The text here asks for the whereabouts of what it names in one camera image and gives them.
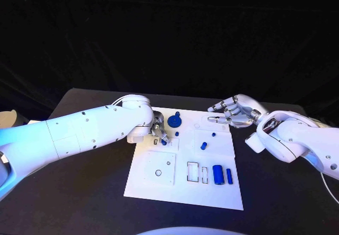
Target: table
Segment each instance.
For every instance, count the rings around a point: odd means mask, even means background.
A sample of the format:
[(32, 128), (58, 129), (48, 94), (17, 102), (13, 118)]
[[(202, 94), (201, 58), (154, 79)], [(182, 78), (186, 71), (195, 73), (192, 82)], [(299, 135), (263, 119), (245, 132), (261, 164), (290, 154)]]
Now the table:
[[(72, 89), (51, 118), (110, 104), (127, 93)], [(157, 107), (205, 111), (219, 99), (146, 95)], [(297, 105), (264, 103), (270, 111), (306, 114)], [(231, 127), (244, 211), (124, 197), (134, 144), (121, 140), (49, 164), (0, 202), (0, 233), (124, 234), (176, 226), (245, 234), (338, 234), (339, 205), (303, 158), (281, 162), (244, 140), (255, 126)], [(339, 197), (339, 181), (326, 177)]]

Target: robotic hand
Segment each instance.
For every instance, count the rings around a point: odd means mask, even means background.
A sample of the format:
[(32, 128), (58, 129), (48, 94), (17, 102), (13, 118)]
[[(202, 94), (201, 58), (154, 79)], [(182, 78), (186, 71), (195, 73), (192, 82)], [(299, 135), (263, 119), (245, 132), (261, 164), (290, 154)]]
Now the robotic hand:
[(209, 107), (208, 111), (225, 108), (225, 117), (208, 121), (229, 124), (235, 128), (257, 125), (257, 132), (245, 143), (260, 153), (264, 149), (284, 162), (304, 157), (316, 169), (339, 180), (339, 129), (317, 124), (291, 111), (268, 112), (247, 95), (238, 94)]
[[(114, 104), (123, 101), (123, 107)], [(111, 105), (25, 126), (0, 129), (0, 200), (26, 176), (51, 162), (95, 149), (127, 136), (127, 142), (157, 135), (166, 142), (165, 118), (153, 113), (150, 100), (127, 95)]]

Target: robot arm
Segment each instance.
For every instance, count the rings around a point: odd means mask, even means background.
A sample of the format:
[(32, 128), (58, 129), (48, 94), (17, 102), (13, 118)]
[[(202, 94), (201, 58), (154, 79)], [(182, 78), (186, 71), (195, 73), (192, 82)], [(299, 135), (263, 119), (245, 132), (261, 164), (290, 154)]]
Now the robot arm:
[(211, 122), (229, 124), (235, 128), (257, 125), (257, 132), (245, 143), (260, 153), (264, 149), (284, 162), (304, 157), (316, 169), (339, 180), (338, 128), (320, 125), (290, 111), (267, 109), (248, 96), (238, 94), (209, 107), (214, 111), (225, 107), (225, 117), (209, 117)]
[(149, 99), (130, 95), (123, 99), (123, 107), (107, 105), (35, 124), (0, 129), (0, 152), (9, 159), (9, 169), (0, 163), (0, 200), (22, 179), (51, 162), (124, 137), (130, 143), (141, 142), (152, 129), (163, 130), (162, 120), (156, 127), (153, 122)]

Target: blue object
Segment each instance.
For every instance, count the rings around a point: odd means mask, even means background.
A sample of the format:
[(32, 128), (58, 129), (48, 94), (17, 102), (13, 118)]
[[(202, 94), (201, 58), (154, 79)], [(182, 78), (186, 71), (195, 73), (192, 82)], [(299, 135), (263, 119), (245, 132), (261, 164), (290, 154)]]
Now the blue object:
[(206, 142), (203, 142), (201, 149), (205, 150), (206, 149)]
[(169, 117), (167, 124), (172, 128), (176, 128), (182, 124), (180, 112), (175, 112), (175, 115)]
[(214, 165), (214, 183), (216, 185), (225, 184), (222, 166)]
[(232, 175), (231, 175), (231, 169), (227, 169), (227, 174), (228, 174), (228, 184), (232, 185), (234, 180), (232, 180)]

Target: circular hole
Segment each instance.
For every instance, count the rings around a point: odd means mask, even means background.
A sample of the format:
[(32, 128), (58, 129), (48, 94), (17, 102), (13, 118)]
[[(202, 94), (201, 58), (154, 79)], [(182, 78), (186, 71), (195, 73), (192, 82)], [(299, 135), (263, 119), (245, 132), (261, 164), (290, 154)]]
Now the circular hole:
[(162, 175), (162, 171), (156, 170), (156, 176), (160, 176), (160, 175)]
[(335, 170), (338, 168), (338, 165), (336, 164), (332, 164), (330, 165), (330, 170)]

